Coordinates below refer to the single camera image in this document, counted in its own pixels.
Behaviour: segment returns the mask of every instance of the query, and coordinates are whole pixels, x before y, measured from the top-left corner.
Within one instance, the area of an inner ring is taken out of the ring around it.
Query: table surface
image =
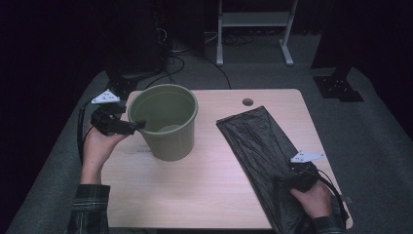
[[[152,155],[140,133],[124,139],[114,149],[102,171],[102,181],[111,185],[109,226],[271,229],[248,178],[215,123],[264,105],[298,150],[324,153],[301,93],[192,92],[199,111],[195,145],[188,156],[175,162],[161,161]],[[127,106],[138,93],[131,93]],[[243,105],[245,98],[252,99],[253,105]],[[340,191],[328,159],[314,163]],[[352,225],[350,217],[347,227]]]

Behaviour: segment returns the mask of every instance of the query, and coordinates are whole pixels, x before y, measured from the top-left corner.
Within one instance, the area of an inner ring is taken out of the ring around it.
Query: black device
[[[102,104],[92,114],[91,124],[106,136],[133,135],[135,131],[145,128],[145,121],[131,123],[121,120],[117,115],[125,111],[125,106],[119,106],[116,103]]]
[[[289,163],[289,167],[295,174],[280,178],[280,183],[286,188],[295,188],[301,192],[307,192],[319,179],[319,171],[312,162]]]

